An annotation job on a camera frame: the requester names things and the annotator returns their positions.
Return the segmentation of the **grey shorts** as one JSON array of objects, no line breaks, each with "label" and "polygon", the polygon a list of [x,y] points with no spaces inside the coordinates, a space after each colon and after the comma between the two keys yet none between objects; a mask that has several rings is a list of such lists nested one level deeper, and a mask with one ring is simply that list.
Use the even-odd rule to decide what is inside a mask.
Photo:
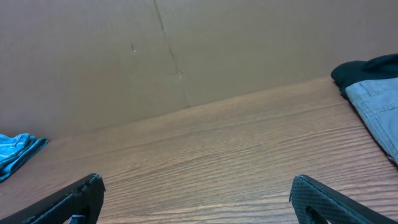
[{"label": "grey shorts", "polygon": [[346,88],[351,104],[373,138],[397,163],[397,78],[363,80]]}]

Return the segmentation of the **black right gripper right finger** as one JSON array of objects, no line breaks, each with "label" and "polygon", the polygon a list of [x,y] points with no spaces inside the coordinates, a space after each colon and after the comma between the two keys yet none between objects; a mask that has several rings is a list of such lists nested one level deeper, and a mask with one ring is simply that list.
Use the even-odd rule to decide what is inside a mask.
[{"label": "black right gripper right finger", "polygon": [[289,202],[300,224],[397,224],[307,175],[294,177]]}]

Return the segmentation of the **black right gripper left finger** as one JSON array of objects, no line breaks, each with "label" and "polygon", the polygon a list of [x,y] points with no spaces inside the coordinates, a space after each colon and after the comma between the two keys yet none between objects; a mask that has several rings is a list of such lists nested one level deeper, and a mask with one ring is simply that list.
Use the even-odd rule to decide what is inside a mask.
[{"label": "black right gripper left finger", "polygon": [[1,219],[4,224],[95,224],[106,189],[102,177],[92,173],[42,200]]}]

